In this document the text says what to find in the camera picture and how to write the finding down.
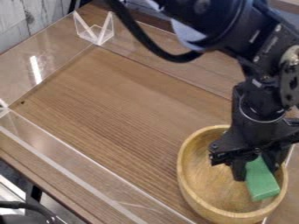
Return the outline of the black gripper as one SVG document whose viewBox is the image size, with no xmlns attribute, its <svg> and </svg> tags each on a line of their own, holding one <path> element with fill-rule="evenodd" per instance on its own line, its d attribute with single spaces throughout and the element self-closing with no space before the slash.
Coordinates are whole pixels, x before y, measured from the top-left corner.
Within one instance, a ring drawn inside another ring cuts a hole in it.
<svg viewBox="0 0 299 224">
<path fill-rule="evenodd" d="M 209 161 L 212 165 L 230 165 L 233 179 L 244 182 L 246 163 L 260 155 L 268 170 L 274 173 L 296 143 L 299 118 L 281 115 L 262 121 L 234 111 L 228 130 L 209 145 Z"/>
</svg>

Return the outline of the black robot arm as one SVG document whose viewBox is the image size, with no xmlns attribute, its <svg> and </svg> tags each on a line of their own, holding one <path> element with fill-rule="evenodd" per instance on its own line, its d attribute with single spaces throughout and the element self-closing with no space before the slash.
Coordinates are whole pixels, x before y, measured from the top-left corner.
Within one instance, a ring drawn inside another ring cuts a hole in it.
<svg viewBox="0 0 299 224">
<path fill-rule="evenodd" d="M 228 131 L 209 146 L 210 163 L 242 181 L 262 158 L 270 172 L 299 142 L 299 31 L 266 0 L 154 0 L 181 43 L 196 53 L 220 51 L 237 60 L 244 80 L 232 88 Z"/>
</svg>

